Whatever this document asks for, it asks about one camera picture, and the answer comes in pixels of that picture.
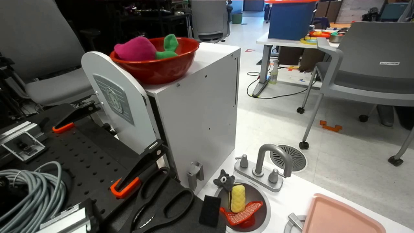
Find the white toy kitchen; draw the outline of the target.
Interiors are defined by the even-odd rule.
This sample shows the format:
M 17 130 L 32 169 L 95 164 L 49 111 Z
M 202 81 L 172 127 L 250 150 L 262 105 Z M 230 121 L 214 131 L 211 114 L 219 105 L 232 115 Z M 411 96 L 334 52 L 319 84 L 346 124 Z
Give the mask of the white toy kitchen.
M 201 162 L 204 181 L 194 193 L 203 197 L 219 190 L 212 180 L 220 169 L 235 172 L 242 149 L 253 162 L 261 145 L 288 144 L 299 134 L 298 121 L 288 120 L 293 114 L 262 116 L 263 105 L 242 110 L 237 122 L 240 54 L 237 46 L 202 43 L 182 78 L 152 86 L 101 52 L 85 53 L 81 65 L 120 142 L 143 152 L 164 140 L 164 159 L 185 187 L 191 162 Z

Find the orange plastic bowl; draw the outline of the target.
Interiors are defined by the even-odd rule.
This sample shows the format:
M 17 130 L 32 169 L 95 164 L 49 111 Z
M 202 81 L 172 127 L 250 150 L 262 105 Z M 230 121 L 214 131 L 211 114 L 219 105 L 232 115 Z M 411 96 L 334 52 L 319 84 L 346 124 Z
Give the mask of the orange plastic bowl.
M 163 38 L 149 39 L 157 50 L 163 51 Z M 158 85 L 166 84 L 182 78 L 191 67 L 195 54 L 200 43 L 191 38 L 177 38 L 179 46 L 176 49 L 178 54 L 161 60 L 152 61 L 124 61 L 121 60 L 115 51 L 110 53 L 110 58 L 116 64 L 124 68 L 129 74 L 142 84 Z

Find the grey raccoon plush toy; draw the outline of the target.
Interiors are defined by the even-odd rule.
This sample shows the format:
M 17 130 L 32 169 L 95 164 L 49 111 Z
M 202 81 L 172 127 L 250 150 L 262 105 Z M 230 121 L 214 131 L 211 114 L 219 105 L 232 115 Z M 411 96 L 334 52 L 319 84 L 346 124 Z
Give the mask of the grey raccoon plush toy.
M 232 192 L 235 183 L 235 176 L 229 175 L 224 169 L 220 171 L 219 177 L 213 180 L 213 184 L 222 187 L 228 192 Z

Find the grey toy tap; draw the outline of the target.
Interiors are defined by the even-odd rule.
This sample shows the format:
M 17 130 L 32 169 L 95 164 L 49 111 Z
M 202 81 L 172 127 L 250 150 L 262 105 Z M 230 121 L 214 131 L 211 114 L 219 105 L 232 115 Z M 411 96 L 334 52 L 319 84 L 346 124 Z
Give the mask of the grey toy tap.
M 283 173 L 277 169 L 267 169 L 263 167 L 265 154 L 273 152 L 279 155 L 284 162 Z M 293 171 L 293 160 L 285 150 L 274 144 L 264 144 L 260 146 L 257 155 L 257 162 L 251 162 L 247 159 L 247 155 L 236 157 L 234 171 L 251 181 L 256 182 L 260 186 L 271 192 L 279 192 L 283 186 L 284 178 L 291 177 Z

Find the toy kitchen sink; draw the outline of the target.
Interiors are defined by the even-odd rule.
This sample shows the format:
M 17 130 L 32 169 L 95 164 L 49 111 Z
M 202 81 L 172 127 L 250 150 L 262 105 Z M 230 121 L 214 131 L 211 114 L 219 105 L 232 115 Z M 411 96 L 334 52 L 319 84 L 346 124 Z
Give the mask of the toy kitchen sink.
M 265 193 L 259 188 L 258 185 L 251 181 L 247 181 L 241 178 L 236 178 L 236 183 L 241 183 L 245 187 L 246 191 L 246 203 L 249 202 L 263 202 L 263 205 L 253 214 L 255 223 L 251 227 L 245 229 L 239 226 L 231 226 L 225 219 L 225 216 L 221 213 L 220 218 L 226 223 L 225 233 L 264 233 L 265 228 L 270 222 L 271 208 L 270 202 Z

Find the spray bottle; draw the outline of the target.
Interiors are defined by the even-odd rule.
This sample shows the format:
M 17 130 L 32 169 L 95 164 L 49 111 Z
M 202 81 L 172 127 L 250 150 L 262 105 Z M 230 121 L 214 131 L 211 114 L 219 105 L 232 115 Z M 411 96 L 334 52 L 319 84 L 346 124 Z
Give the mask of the spray bottle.
M 270 72 L 269 84 L 276 84 L 278 80 L 278 59 L 273 61 L 273 69 Z

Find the black clamp with orange tips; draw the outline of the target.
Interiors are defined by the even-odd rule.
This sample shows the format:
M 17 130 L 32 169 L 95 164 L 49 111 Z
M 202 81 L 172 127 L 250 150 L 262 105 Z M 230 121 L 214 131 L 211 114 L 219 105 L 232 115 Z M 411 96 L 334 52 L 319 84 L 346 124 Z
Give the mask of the black clamp with orange tips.
M 102 108 L 95 105 L 94 101 L 83 103 L 80 106 L 71 110 L 66 116 L 64 116 L 60 121 L 58 121 L 58 123 L 55 126 L 53 126 L 52 130 L 55 134 L 62 134 L 74 128 L 74 123 L 76 121 L 90 116 L 101 109 Z
M 155 140 L 143 151 L 143 153 L 140 154 L 141 158 L 136 165 L 110 186 L 112 194 L 120 199 L 124 199 L 132 194 L 136 187 L 141 184 L 140 175 L 151 165 L 156 164 L 158 159 L 160 159 L 167 150 L 163 140 Z

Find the yellow sponge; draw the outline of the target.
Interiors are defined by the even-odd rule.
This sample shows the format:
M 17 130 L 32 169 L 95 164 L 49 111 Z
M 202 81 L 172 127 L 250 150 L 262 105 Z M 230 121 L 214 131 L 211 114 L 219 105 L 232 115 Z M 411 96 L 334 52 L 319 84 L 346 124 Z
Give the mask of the yellow sponge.
M 233 213 L 240 213 L 245 210 L 245 206 L 245 187 L 241 183 L 236 183 L 229 192 L 229 209 Z

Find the black foam block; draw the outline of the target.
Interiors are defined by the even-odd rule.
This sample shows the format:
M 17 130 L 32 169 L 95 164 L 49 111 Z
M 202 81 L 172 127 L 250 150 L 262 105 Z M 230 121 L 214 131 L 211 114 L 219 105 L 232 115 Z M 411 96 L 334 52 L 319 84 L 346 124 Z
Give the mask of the black foam block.
M 205 195 L 198 223 L 207 227 L 218 226 L 221 199 L 219 197 Z

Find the grey office chair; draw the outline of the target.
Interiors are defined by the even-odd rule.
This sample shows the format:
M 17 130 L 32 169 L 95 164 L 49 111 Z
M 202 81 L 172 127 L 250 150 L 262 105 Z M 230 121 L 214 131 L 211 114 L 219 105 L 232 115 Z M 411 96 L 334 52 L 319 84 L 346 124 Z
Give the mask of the grey office chair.
M 199 42 L 218 43 L 231 33 L 231 0 L 189 0 L 192 36 Z
M 0 0 L 0 54 L 12 60 L 6 83 L 24 99 L 53 106 L 94 94 L 85 50 L 54 0 Z

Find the round floor drain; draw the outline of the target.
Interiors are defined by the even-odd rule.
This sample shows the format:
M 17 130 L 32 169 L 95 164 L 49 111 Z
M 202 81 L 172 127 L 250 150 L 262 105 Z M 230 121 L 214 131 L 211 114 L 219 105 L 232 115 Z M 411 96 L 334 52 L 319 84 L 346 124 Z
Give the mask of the round floor drain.
M 289 145 L 278 145 L 278 147 L 284 150 L 287 155 L 291 156 L 293 164 L 292 172 L 300 172 L 306 168 L 307 158 L 299 149 Z M 280 155 L 275 152 L 269 152 L 269 157 L 278 168 L 285 168 L 285 163 Z

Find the black scissors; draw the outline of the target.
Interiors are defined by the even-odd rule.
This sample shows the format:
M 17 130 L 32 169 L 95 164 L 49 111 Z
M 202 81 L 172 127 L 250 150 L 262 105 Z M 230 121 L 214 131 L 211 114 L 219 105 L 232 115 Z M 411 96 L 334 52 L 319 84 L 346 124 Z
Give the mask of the black scissors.
M 172 180 L 172 171 L 163 167 L 141 185 L 133 210 L 118 233 L 152 233 L 180 220 L 191 209 L 195 195 L 183 188 L 162 200 L 161 194 Z

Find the orange plastic piece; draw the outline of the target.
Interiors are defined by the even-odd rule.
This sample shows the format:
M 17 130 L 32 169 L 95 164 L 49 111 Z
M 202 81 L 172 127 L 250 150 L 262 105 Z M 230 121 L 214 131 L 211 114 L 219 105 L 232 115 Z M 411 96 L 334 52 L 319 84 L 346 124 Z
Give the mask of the orange plastic piece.
M 332 132 L 339 132 L 340 130 L 343 129 L 341 125 L 329 126 L 327 124 L 327 121 L 324 121 L 324 120 L 320 120 L 319 125 L 322 126 L 323 129 L 332 131 Z

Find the orange plate with toys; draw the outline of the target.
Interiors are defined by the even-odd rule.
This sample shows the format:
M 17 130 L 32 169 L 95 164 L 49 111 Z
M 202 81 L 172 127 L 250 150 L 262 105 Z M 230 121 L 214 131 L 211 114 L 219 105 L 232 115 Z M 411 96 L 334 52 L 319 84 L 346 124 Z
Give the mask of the orange plate with toys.
M 310 37 L 316 37 L 316 38 L 327 38 L 329 39 L 331 36 L 331 31 L 324 31 L 324 30 L 314 30 L 309 32 Z

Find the aluminium bracket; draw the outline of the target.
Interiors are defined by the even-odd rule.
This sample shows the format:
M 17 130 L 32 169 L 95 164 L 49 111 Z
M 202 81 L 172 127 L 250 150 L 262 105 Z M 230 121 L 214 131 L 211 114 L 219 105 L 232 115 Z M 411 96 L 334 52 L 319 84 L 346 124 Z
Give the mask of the aluminium bracket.
M 87 198 L 40 224 L 40 229 L 35 233 L 97 233 L 98 231 L 99 222 L 94 216 L 92 200 Z
M 0 166 L 13 160 L 28 163 L 46 152 L 47 139 L 39 125 L 26 121 L 0 134 Z

